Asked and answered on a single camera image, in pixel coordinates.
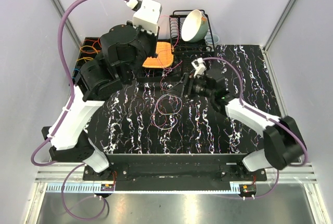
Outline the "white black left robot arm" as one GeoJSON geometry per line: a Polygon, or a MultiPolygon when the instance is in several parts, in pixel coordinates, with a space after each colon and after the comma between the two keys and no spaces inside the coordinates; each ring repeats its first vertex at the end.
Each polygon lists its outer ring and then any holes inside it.
{"type": "MultiPolygon", "coordinates": [[[[64,13],[58,29],[58,51],[67,67],[62,50],[62,32],[69,14],[87,0],[75,1],[64,13]]],[[[124,0],[134,11],[133,19],[112,27],[100,37],[101,51],[83,64],[76,77],[69,78],[70,98],[62,113],[49,128],[46,140],[51,162],[82,162],[94,170],[100,180],[112,175],[106,155],[84,132],[94,113],[123,85],[129,85],[148,57],[156,57],[160,3],[153,0],[124,0]]]]}

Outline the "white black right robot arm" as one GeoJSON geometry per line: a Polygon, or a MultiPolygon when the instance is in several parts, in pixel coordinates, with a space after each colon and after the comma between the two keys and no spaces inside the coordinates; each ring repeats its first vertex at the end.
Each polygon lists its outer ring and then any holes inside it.
{"type": "Polygon", "coordinates": [[[307,155],[306,145],[293,118],[274,116],[241,101],[229,93],[223,79],[217,81],[206,75],[185,73],[181,82],[181,96],[207,98],[216,112],[245,124],[263,138],[263,149],[247,154],[236,167],[239,179],[249,180],[259,169],[282,170],[307,155]]]}

